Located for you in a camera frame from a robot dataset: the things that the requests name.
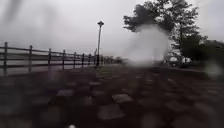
lamp post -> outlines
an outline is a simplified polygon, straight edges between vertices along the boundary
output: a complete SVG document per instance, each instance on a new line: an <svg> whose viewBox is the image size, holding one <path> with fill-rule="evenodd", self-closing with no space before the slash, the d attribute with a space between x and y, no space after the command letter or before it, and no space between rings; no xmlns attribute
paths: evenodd
<svg viewBox="0 0 224 128"><path fill-rule="evenodd" d="M101 28L104 25L102 21L97 23L100 28L99 28L99 37L98 37L98 49L97 49L97 62L96 62L96 67L99 67L100 64L100 37L101 37Z"/></svg>

cobblestone pavement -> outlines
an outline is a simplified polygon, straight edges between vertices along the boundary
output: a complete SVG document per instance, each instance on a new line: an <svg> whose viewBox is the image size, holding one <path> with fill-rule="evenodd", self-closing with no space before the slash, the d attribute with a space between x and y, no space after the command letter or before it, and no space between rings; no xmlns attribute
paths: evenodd
<svg viewBox="0 0 224 128"><path fill-rule="evenodd" d="M223 83L170 69L112 67L8 78L0 128L221 128Z"/></svg>

fence post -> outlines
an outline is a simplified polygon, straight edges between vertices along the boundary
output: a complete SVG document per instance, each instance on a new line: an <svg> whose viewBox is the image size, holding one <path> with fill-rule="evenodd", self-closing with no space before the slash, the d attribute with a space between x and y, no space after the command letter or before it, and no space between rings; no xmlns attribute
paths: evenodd
<svg viewBox="0 0 224 128"><path fill-rule="evenodd" d="M48 71L51 71L51 49L48 52Z"/></svg>
<svg viewBox="0 0 224 128"><path fill-rule="evenodd" d="M90 61L91 61L91 54L89 54L88 65L90 65Z"/></svg>
<svg viewBox="0 0 224 128"><path fill-rule="evenodd" d="M33 46L30 45L30 49L29 49L29 73L31 73L31 71L32 71L32 50L33 50Z"/></svg>
<svg viewBox="0 0 224 128"><path fill-rule="evenodd" d="M75 68L75 61L76 61L76 52L74 53L74 58L73 58L73 68Z"/></svg>
<svg viewBox="0 0 224 128"><path fill-rule="evenodd" d="M8 42L5 42L5 48L4 48L4 76L7 76L7 54L8 54Z"/></svg>
<svg viewBox="0 0 224 128"><path fill-rule="evenodd" d="M62 53L62 70L65 70L65 50Z"/></svg>
<svg viewBox="0 0 224 128"><path fill-rule="evenodd" d="M85 56L85 54L83 53L83 54L82 54L82 68L83 68L83 66L84 66L84 56Z"/></svg>
<svg viewBox="0 0 224 128"><path fill-rule="evenodd" d="M93 64L96 65L96 53L94 53L94 56L93 56Z"/></svg>

sky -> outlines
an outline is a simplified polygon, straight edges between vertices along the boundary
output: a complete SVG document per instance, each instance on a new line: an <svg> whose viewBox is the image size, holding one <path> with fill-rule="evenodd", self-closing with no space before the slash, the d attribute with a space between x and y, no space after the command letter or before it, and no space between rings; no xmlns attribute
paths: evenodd
<svg viewBox="0 0 224 128"><path fill-rule="evenodd" d="M201 33L209 39L224 40L224 1L188 1L200 8L197 24ZM0 0L0 43L93 53L97 22L102 20L101 52L122 56L136 41L136 34L123 28L123 16L131 16L135 5L142 3L144 0Z"/></svg>

paved road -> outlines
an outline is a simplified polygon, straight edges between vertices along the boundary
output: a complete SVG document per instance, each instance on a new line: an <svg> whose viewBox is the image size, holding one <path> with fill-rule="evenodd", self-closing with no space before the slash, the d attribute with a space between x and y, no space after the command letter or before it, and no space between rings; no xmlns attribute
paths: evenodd
<svg viewBox="0 0 224 128"><path fill-rule="evenodd" d="M125 67L34 74L0 90L0 128L221 128L223 83Z"/></svg>

